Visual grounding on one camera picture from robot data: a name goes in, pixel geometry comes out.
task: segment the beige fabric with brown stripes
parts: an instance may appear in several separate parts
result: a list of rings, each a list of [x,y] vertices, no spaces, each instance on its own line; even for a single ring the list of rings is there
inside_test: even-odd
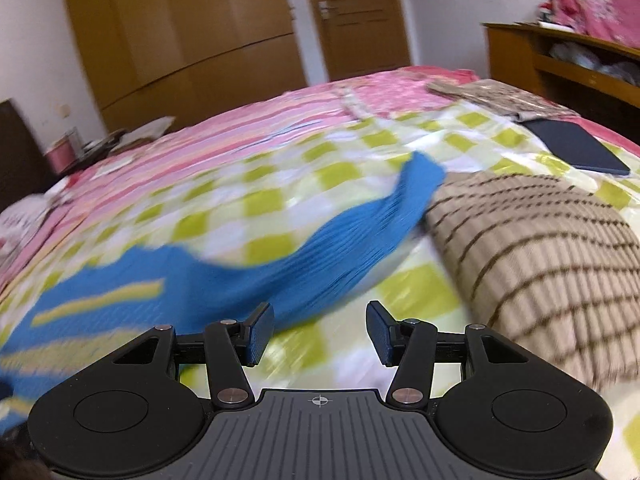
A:
[[[552,176],[452,174],[426,221],[471,307],[601,389],[638,376],[640,247],[597,197]]]

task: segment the dark brown headboard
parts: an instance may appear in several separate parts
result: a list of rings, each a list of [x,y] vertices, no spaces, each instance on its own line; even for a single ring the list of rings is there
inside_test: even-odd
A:
[[[56,175],[11,101],[0,103],[0,211],[56,183]]]

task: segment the dark hair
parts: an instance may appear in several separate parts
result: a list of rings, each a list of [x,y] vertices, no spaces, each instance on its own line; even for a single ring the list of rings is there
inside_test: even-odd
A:
[[[39,460],[26,458],[14,444],[0,441],[0,480],[51,480],[51,474]]]

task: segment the pink container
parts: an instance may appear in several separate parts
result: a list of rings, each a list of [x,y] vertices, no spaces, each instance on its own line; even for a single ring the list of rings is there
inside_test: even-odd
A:
[[[57,140],[45,153],[53,171],[60,174],[76,161],[76,153],[68,138]]]

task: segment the green and white checkered fabric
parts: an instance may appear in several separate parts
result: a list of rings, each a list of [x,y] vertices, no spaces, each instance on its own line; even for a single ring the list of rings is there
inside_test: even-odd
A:
[[[612,203],[640,234],[640,158],[609,148],[632,168],[631,177],[571,168],[528,130],[465,102],[321,132],[159,189],[78,231],[21,276],[0,304],[2,338],[43,290],[84,266],[113,262],[135,244],[182,244],[203,259],[234,265],[286,256],[340,212],[391,192],[414,150],[447,171],[561,176]],[[380,300],[398,319],[428,320],[444,332],[461,332],[468,323],[429,237],[416,233],[330,313],[275,336],[260,365],[248,370],[256,392],[378,388],[384,395],[394,370],[380,365],[367,337],[364,310],[370,300]],[[433,396],[459,380],[457,365],[437,365]],[[203,368],[189,368],[182,381],[208,394]],[[640,384],[620,385],[605,396],[616,432],[601,473],[630,480],[640,475]]]

